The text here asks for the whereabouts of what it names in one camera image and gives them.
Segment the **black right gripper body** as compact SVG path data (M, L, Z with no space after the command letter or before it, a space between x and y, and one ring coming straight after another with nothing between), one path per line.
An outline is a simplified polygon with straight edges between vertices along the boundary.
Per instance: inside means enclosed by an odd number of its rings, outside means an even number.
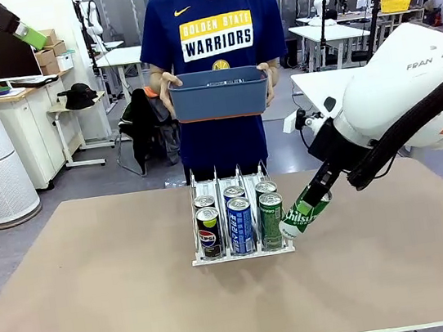
M309 119L305 127L314 133L308 152L323 164L315 178L331 177L354 170L370 152L368 147L348 141L334 126L333 119Z

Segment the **person's left hand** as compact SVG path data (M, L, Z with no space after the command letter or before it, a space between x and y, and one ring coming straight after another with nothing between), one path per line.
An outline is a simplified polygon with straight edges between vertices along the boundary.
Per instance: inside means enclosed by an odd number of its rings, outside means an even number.
M275 97L274 85L273 85L273 71L271 66L267 63L261 63L257 66L257 69L263 72L267 77L267 93L266 93L266 106L269 106Z

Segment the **person's right hand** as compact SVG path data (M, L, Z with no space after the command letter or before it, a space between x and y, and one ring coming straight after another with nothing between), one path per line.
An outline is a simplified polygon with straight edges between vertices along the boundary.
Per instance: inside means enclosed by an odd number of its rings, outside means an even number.
M164 103L164 106L169 110L169 113L174 118L176 116L175 107L172 104L170 91L168 90L171 85L174 85L175 87L182 87L183 83L178 77L173 74L170 74L168 72L162 73L159 97Z

